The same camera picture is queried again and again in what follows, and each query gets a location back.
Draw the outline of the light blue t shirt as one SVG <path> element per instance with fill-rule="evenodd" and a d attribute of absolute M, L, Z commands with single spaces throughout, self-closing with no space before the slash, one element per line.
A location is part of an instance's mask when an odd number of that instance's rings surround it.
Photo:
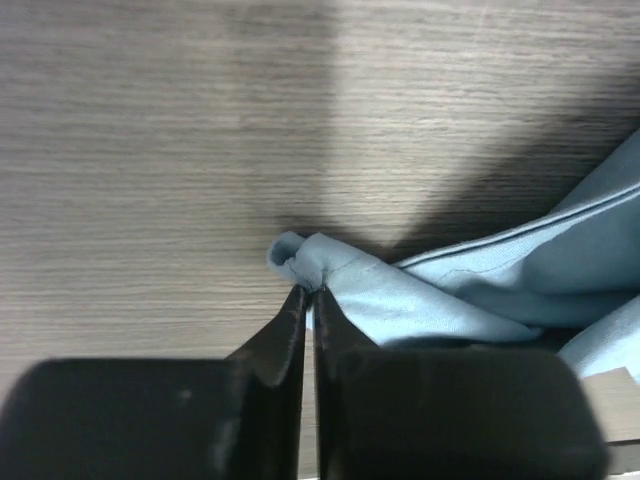
<path fill-rule="evenodd" d="M 380 345 L 425 339 L 528 342 L 575 336 L 560 357 L 580 377 L 639 373 L 639 139 L 629 137 L 547 216 L 388 264 L 322 234 L 286 232 L 267 261 L 329 289 Z"/>

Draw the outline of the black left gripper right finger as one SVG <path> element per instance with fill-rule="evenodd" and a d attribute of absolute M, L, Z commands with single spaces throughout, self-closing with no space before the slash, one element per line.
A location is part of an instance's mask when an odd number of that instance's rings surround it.
<path fill-rule="evenodd" d="M 313 302 L 324 479 L 602 479 L 578 379 L 531 348 L 380 347 L 331 291 Z"/>

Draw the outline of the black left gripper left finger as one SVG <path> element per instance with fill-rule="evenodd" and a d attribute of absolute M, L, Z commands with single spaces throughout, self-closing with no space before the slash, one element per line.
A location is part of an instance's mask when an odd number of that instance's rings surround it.
<path fill-rule="evenodd" d="M 293 479 L 306 294 L 224 358 L 58 358 L 1 409 L 5 479 Z"/>

